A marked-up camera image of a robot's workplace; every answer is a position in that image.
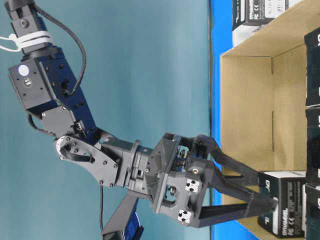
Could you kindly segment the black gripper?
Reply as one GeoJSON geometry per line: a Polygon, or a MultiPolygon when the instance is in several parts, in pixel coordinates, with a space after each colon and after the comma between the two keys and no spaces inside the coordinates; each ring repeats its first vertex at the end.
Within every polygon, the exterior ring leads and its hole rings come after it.
{"type": "Polygon", "coordinates": [[[144,179],[156,214],[194,228],[273,212],[277,201],[244,186],[258,186],[256,170],[226,155],[206,135],[183,137],[165,133],[148,157],[144,179]],[[214,163],[240,174],[214,174],[214,163]],[[203,206],[209,184],[218,192],[245,203],[203,206]]]}

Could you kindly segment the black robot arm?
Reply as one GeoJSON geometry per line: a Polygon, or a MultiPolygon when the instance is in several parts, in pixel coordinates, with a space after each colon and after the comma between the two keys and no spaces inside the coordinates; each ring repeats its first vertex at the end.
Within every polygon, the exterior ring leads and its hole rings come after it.
{"type": "Polygon", "coordinates": [[[39,119],[40,132],[54,137],[59,158],[85,168],[101,187],[128,189],[104,234],[129,224],[138,227],[139,199],[149,200],[156,214],[194,228],[275,210],[276,200],[251,190],[259,184],[259,173],[224,154],[209,136],[166,133],[150,149],[98,128],[80,87],[82,78],[73,74],[44,19],[76,41],[86,62],[78,37],[33,0],[4,5],[13,28],[9,39],[23,52],[20,64],[9,69],[10,80],[30,125],[39,119]]]}

